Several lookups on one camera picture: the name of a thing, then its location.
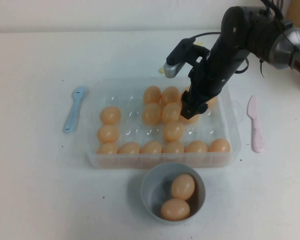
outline egg compartment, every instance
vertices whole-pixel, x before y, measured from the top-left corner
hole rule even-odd
[[[233,162],[241,149],[241,143],[227,86],[219,94],[217,103],[202,114],[197,122],[184,124],[180,142],[186,147],[192,141],[202,140],[209,146],[215,139],[225,138],[230,143],[231,152],[96,154],[100,144],[97,131],[102,126],[100,112],[109,106],[121,110],[121,121],[117,124],[120,137],[116,142],[119,148],[128,142],[136,142],[142,148],[150,141],[158,141],[164,147],[164,124],[150,126],[142,120],[145,106],[143,94],[152,85],[158,86],[161,92],[169,86],[175,86],[181,92],[189,84],[188,78],[108,79],[91,87],[82,104],[77,134],[77,140],[83,145],[91,164],[97,168],[147,169],[164,162],[179,162],[191,167],[223,167]]]

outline spoon handle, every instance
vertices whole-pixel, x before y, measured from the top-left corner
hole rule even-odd
[[[82,99],[75,99],[73,101],[72,108],[64,124],[64,133],[69,134],[77,129],[80,116],[81,102]]]
[[[262,153],[265,150],[258,118],[252,120],[252,149],[256,153]]]

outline bowl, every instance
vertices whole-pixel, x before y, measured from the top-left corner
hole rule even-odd
[[[161,206],[172,199],[171,186],[176,177],[189,174],[193,177],[195,189],[193,195],[186,201],[190,206],[190,217],[181,221],[168,221],[161,218]],[[152,168],[141,184],[141,199],[147,211],[160,223],[168,225],[182,224],[191,219],[201,209],[206,197],[204,182],[200,175],[191,167],[167,162]]]

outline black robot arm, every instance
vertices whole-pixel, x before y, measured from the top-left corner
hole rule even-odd
[[[290,66],[300,72],[300,28],[282,15],[273,16],[268,7],[229,8],[211,50],[195,45],[195,39],[181,40],[164,64],[167,78],[174,78],[185,63],[192,66],[190,90],[181,98],[186,119],[208,109],[206,102],[221,92],[250,53],[278,69]]]

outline plastic egg tray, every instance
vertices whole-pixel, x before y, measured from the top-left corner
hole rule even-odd
[[[218,138],[226,138],[231,146],[227,153],[161,153],[161,154],[96,154],[99,147],[97,131],[102,126],[100,112],[108,106],[117,106],[121,110],[121,121],[118,123],[120,137],[117,141],[120,148],[128,142],[137,142],[142,148],[150,141],[163,139],[164,124],[150,126],[142,120],[144,109],[143,94],[147,87],[158,86],[161,92],[169,86],[175,86],[181,92],[190,85],[188,78],[147,78],[147,79],[107,79],[99,81],[89,88],[89,94],[82,103],[80,122],[81,137],[85,153],[96,168],[152,168],[164,162],[179,162],[191,167],[223,167],[233,162],[241,149],[240,137],[233,106],[227,86],[218,95],[217,103],[210,107],[200,119],[184,125],[180,142],[185,147],[192,141],[203,140],[209,147]]]

